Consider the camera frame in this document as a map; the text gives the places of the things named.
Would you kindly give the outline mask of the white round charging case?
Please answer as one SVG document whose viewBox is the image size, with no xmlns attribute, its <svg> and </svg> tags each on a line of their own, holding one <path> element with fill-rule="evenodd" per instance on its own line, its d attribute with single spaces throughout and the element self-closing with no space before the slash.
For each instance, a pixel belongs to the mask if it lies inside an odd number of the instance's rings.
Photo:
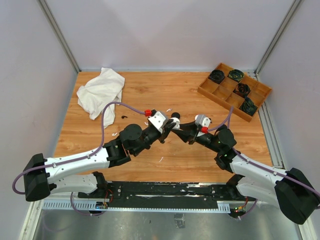
<svg viewBox="0 0 320 240">
<path fill-rule="evenodd" d="M 172 123 L 174 124 L 173 130 L 179 130 L 180 129 L 180 119 L 177 117 L 171 117 Z"/>
</svg>

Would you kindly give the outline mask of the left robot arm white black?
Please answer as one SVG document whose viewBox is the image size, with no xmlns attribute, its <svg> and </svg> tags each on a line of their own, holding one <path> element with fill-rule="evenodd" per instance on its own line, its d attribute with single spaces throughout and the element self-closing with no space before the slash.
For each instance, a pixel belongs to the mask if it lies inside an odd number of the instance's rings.
<svg viewBox="0 0 320 240">
<path fill-rule="evenodd" d="M 25 199 L 35 202 L 48 197 L 58 188 L 58 181 L 88 170 L 112 168 L 131 161 L 142 151 L 150 149 L 155 141 L 164 143 L 171 130 L 179 125 L 177 118 L 160 121 L 148 119 L 148 126 L 142 129 L 130 124 L 118 137 L 91 151 L 61 158 L 44 158 L 38 153 L 31 157 L 24 168 Z"/>
</svg>

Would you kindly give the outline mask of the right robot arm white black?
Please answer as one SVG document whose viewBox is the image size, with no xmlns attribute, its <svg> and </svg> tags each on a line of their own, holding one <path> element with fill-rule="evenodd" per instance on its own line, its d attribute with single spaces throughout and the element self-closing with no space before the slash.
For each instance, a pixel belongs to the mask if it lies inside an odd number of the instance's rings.
<svg viewBox="0 0 320 240">
<path fill-rule="evenodd" d="M 242 196 L 271 204 L 292 222 L 302 225 L 320 208 L 320 194 L 297 168 L 271 167 L 235 150 L 232 131 L 222 125 L 211 134 L 197 122 L 180 125 L 173 132 L 185 143 L 198 143 L 214 152 L 218 167 L 233 173 L 227 182 L 227 196 L 238 200 Z"/>
</svg>

